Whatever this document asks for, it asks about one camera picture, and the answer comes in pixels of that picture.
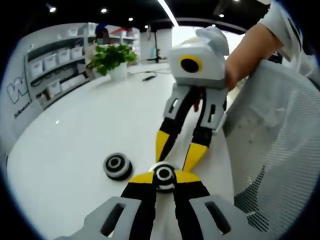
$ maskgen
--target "puck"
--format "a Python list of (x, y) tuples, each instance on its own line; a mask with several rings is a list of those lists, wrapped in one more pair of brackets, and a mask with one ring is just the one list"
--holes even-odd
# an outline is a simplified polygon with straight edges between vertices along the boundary
[(103, 170), (108, 178), (123, 181), (130, 177), (133, 166), (124, 154), (114, 153), (104, 160)]

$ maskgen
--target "white box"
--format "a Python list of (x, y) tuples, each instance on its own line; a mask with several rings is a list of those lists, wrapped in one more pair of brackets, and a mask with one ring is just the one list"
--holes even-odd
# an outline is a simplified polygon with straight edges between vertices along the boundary
[(50, 83), (46, 87), (46, 89), (48, 91), (48, 94), (49, 94), (50, 98), (53, 98), (57, 94), (61, 93), (60, 79), (55, 80), (54, 82)]
[(82, 55), (82, 46), (77, 46), (71, 49), (71, 58), (72, 59), (79, 59)]
[(88, 35), (89, 36), (95, 36), (96, 35), (96, 27), (98, 24), (89, 22), (88, 23)]
[(44, 71), (43, 61), (30, 63), (30, 71), (33, 78), (38, 77)]
[(64, 64), (70, 61), (70, 49), (58, 51), (58, 62)]
[(83, 82), (85, 80), (85, 76), (83, 74), (79, 75), (79, 76), (75, 76), (74, 78), (71, 78), (69, 80), (70, 82), (70, 86), (73, 87), (73, 86), (76, 86), (78, 85), (79, 83)]
[(68, 88), (70, 88), (71, 85), (70, 85), (70, 81), (64, 81), (63, 83), (61, 83), (61, 90), (62, 92), (63, 91), (66, 91)]
[(50, 70), (57, 66), (57, 54), (52, 54), (43, 59), (44, 69)]
[(125, 30), (121, 31), (121, 36), (123, 38), (127, 37), (127, 31), (125, 31)]
[(71, 28), (68, 30), (68, 34), (71, 37), (77, 36), (78, 35), (78, 28)]

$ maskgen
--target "green plant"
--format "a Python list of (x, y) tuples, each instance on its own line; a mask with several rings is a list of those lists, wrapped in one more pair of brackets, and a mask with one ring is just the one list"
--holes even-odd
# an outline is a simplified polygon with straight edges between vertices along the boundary
[(126, 44), (108, 47), (97, 46), (95, 50), (96, 55), (93, 57), (90, 67), (96, 67), (97, 72), (103, 76), (120, 64), (132, 63), (137, 59), (137, 55)]

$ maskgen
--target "white sleeve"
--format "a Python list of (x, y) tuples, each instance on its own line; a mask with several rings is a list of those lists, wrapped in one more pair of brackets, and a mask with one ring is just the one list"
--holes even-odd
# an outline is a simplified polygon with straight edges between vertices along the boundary
[(287, 55), (292, 55), (293, 40), (288, 29), (289, 19), (285, 19), (281, 6), (277, 2), (271, 3), (268, 13), (258, 23), (266, 26), (282, 42), (284, 45), (282, 50)]

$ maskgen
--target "potted plant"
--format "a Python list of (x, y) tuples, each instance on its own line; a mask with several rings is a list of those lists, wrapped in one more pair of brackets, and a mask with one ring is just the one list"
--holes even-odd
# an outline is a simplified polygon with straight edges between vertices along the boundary
[(127, 63), (137, 59), (137, 55), (126, 44), (97, 46), (95, 50), (96, 55), (90, 63), (91, 67), (96, 67), (96, 71), (103, 76), (109, 73), (114, 81), (125, 79)]

